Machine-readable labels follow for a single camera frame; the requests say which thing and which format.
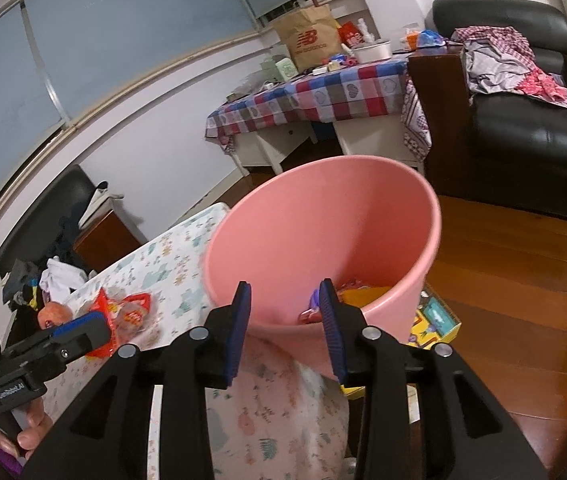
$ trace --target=black chair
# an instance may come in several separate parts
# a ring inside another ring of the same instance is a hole
[[[433,20],[446,37],[471,25],[512,26],[529,40],[537,65],[563,74],[567,82],[567,19],[552,6],[527,0],[435,0]],[[462,198],[567,218],[567,109],[516,94],[476,95],[470,118],[459,136],[467,165]],[[437,142],[433,130],[433,146]]]
[[[56,254],[77,267],[84,267],[72,250],[79,236],[78,220],[96,187],[78,166],[66,168],[32,203],[0,247],[0,275],[5,276],[18,258],[42,270]],[[39,329],[36,313],[17,311],[6,344],[15,344]]]
[[[0,275],[10,272],[18,258],[44,262],[66,225],[70,248],[78,237],[78,220],[96,187],[80,166],[68,166],[32,203],[0,247]],[[78,255],[72,254],[73,260]]]

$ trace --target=bottle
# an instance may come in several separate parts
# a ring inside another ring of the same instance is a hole
[[[363,41],[366,43],[374,43],[374,36],[368,31],[368,25],[363,18],[357,20],[359,25],[359,30],[361,30],[361,35],[363,36]]]

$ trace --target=human hand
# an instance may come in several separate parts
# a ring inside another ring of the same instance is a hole
[[[19,433],[16,439],[19,446],[26,450],[25,458],[27,460],[52,427],[52,419],[43,411],[43,399],[41,397],[33,400],[28,406],[26,420],[30,427]],[[1,431],[0,448],[15,458],[19,456],[16,446]]]

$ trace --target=blue plastic bag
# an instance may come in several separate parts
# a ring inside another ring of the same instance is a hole
[[[417,48],[427,46],[445,46],[445,38],[438,32],[426,28],[417,36]]]

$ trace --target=paper bag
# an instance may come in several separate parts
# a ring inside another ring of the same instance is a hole
[[[339,24],[327,5],[293,10],[275,20],[272,26],[288,47],[299,72],[342,53]]]

